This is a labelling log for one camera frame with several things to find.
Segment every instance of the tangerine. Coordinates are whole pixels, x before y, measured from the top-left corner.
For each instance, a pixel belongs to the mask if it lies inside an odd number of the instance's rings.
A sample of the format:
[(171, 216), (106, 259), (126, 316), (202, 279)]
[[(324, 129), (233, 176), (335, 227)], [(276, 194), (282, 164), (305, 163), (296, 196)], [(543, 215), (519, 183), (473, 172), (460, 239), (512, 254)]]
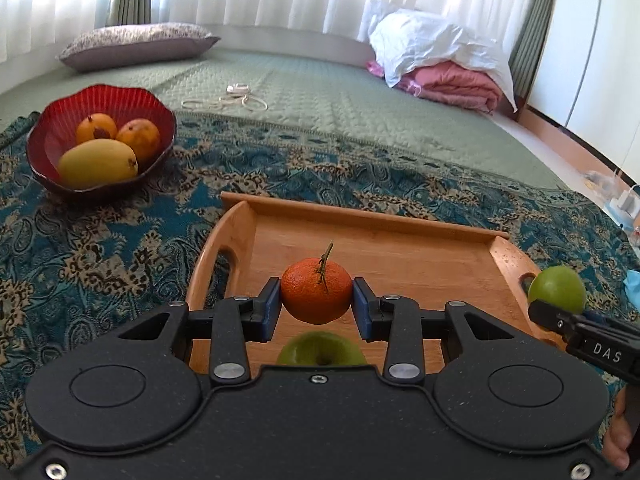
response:
[(116, 140), (129, 146), (139, 165), (148, 164), (160, 148), (160, 131), (148, 119), (133, 119), (121, 127)]
[(349, 273), (329, 261), (334, 245), (318, 258), (305, 258), (290, 265), (280, 279), (284, 308), (296, 319), (314, 325), (329, 323), (347, 312), (353, 285)]
[(91, 114), (76, 128), (76, 144), (94, 139), (115, 139), (118, 133), (116, 121), (107, 114)]

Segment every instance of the circular cap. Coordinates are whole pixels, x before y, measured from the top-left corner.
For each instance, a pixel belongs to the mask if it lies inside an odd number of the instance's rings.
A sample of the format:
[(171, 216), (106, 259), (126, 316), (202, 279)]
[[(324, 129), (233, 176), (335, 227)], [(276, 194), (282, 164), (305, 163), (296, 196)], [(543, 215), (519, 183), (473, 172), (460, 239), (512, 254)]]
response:
[(220, 379), (237, 379), (244, 374), (244, 367), (238, 363), (222, 363), (213, 368), (213, 373)]
[(49, 464), (44, 468), (44, 472), (51, 480), (65, 480), (66, 469), (60, 464)]
[(122, 406), (137, 399), (144, 389), (144, 375), (120, 365), (89, 368), (78, 374), (71, 383), (74, 397), (96, 408)]
[(329, 379), (326, 375), (312, 375), (309, 380), (313, 384), (326, 384)]
[(489, 389), (513, 406), (536, 408), (562, 394), (562, 381), (553, 372), (531, 365), (505, 366), (489, 376)]
[(589, 464), (578, 464), (571, 469), (571, 480), (587, 480), (591, 476)]
[(411, 363), (397, 363), (389, 367), (389, 375), (396, 379), (413, 379), (420, 373), (420, 368)]

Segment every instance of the fruit bowl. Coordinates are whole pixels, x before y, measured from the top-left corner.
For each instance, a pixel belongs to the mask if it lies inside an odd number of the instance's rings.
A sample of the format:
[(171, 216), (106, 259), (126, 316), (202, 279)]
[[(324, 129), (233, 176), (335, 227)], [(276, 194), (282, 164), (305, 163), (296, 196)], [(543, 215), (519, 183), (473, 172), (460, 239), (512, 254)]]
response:
[[(88, 189), (71, 189), (62, 184), (56, 169), (58, 161), (63, 153), (76, 145), (78, 124), (93, 113), (110, 115), (119, 128), (137, 118), (152, 121), (160, 132), (160, 148), (152, 160), (139, 165), (138, 175), (134, 178)], [(171, 153), (175, 130), (174, 113), (151, 92), (143, 88), (94, 85), (47, 105), (27, 139), (27, 159), (36, 180), (64, 198), (120, 198), (139, 188), (149, 174), (162, 166)]]

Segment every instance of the human hand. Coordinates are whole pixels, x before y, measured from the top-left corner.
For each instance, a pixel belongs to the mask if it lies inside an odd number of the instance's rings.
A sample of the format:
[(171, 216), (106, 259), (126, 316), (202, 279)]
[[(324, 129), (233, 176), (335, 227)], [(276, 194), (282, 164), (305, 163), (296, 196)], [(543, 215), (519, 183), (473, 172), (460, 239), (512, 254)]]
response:
[(626, 450), (633, 440), (631, 428), (625, 418), (625, 407), (626, 388), (622, 388), (616, 397), (614, 414), (602, 444), (604, 457), (622, 471), (629, 467), (629, 455)]

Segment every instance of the blue cloth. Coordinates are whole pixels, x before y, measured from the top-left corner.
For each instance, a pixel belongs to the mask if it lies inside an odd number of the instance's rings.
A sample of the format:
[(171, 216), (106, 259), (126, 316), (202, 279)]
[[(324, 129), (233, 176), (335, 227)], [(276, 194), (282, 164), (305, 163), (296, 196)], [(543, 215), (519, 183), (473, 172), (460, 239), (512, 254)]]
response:
[(640, 272), (628, 270), (624, 283), (628, 300), (640, 312)]
[[(591, 310), (638, 316), (620, 280), (627, 269), (640, 269), (636, 255), (624, 233), (579, 193), (529, 187), (340, 135), (176, 115), (174, 156), (162, 171), (137, 192), (98, 207), (68, 204), (33, 179), (25, 143), (39, 114), (0, 132), (0, 465), (16, 465), (40, 445), (24, 405), (37, 368), (156, 303), (185, 297), (198, 254), (222, 216), (221, 191), (506, 230), (540, 268), (582, 269)], [(207, 306), (224, 297), (223, 263)], [(458, 278), (462, 285), (468, 279)], [(621, 383), (602, 377), (612, 402)]]

